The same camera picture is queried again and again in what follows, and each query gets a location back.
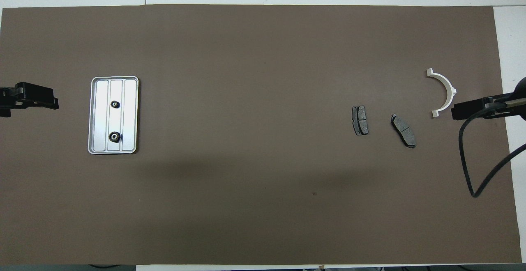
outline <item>metal tray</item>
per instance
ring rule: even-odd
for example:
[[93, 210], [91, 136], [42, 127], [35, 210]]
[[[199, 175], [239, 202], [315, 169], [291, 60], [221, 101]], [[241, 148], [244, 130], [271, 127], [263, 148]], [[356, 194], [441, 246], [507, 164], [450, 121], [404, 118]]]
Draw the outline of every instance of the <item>metal tray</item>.
[[91, 154], [135, 152], [138, 106], [139, 79], [137, 77], [93, 78], [88, 151]]

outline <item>round black component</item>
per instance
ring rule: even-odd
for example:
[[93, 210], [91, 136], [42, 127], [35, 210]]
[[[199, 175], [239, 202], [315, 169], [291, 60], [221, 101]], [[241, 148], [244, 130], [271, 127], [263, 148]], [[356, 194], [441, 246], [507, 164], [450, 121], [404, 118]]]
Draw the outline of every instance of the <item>round black component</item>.
[[119, 142], [120, 141], [120, 133], [118, 132], [112, 132], [109, 134], [109, 140], [111, 142]]

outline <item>brown table surface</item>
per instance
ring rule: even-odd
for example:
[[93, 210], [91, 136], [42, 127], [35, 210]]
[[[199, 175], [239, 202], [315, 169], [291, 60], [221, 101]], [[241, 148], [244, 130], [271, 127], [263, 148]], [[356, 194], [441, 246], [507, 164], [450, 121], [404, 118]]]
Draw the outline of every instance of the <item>brown table surface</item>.
[[[469, 195], [429, 67], [455, 103], [502, 93], [492, 8], [4, 9], [1, 85], [60, 109], [0, 118], [0, 264], [520, 262], [510, 167]], [[91, 155], [90, 82], [120, 75], [141, 80], [138, 151]], [[478, 184], [504, 120], [466, 149]]]

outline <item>white curved bracket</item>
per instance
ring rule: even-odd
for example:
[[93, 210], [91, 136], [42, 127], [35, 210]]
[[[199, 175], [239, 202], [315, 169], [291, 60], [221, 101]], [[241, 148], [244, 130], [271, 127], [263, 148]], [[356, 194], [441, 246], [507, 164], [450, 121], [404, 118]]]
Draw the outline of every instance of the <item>white curved bracket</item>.
[[442, 84], [444, 84], [445, 91], [447, 92], [447, 97], [445, 99], [444, 105], [440, 109], [432, 110], [431, 113], [433, 114], [433, 118], [438, 117], [438, 112], [445, 110], [449, 105], [451, 105], [451, 102], [453, 101], [453, 97], [457, 94], [457, 90], [453, 87], [451, 82], [447, 78], [445, 78], [443, 75], [440, 75], [438, 73], [433, 73], [433, 68], [429, 68], [427, 70], [428, 77], [436, 78]]

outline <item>black cable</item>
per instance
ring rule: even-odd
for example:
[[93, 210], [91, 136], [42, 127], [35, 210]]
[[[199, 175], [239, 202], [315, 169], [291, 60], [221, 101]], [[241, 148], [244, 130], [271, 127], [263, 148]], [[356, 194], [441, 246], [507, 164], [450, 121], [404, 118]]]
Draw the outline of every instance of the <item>black cable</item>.
[[518, 147], [515, 151], [509, 153], [489, 172], [489, 174], [486, 176], [484, 181], [482, 181], [477, 191], [475, 192], [473, 190], [473, 186], [471, 185], [471, 179], [468, 173], [468, 166], [466, 164], [466, 156], [464, 155], [464, 143], [462, 142], [462, 138], [464, 136], [464, 129], [466, 129], [466, 126], [468, 126], [468, 124], [474, 119], [483, 117], [485, 114], [488, 114], [489, 112], [493, 112], [494, 110], [505, 108], [505, 106], [506, 106], [505, 103], [494, 103], [493, 106], [480, 110], [479, 112], [476, 112], [475, 114], [471, 115], [468, 119], [466, 119], [462, 127], [460, 127], [460, 131], [459, 131], [460, 160], [462, 161], [462, 170], [464, 170], [464, 176], [466, 177], [466, 183], [468, 184], [469, 193], [474, 198], [477, 198], [480, 196], [483, 189], [486, 187], [486, 185], [488, 185], [489, 181], [491, 181], [491, 179], [496, 175], [498, 170], [500, 170], [503, 166], [505, 166], [511, 159], [513, 159], [513, 157], [519, 155], [522, 151], [526, 150], [526, 144], [524, 144]]
[[117, 266], [120, 266], [120, 265], [107, 265], [107, 266], [97, 266], [97, 265], [90, 265], [94, 268], [98, 268], [98, 269], [108, 269], [108, 268], [113, 268], [113, 267], [117, 267]]
[[466, 271], [478, 271], [478, 270], [473, 270], [473, 269], [467, 269], [466, 267], [462, 266], [462, 265], [457, 265], [460, 269], [464, 269]]

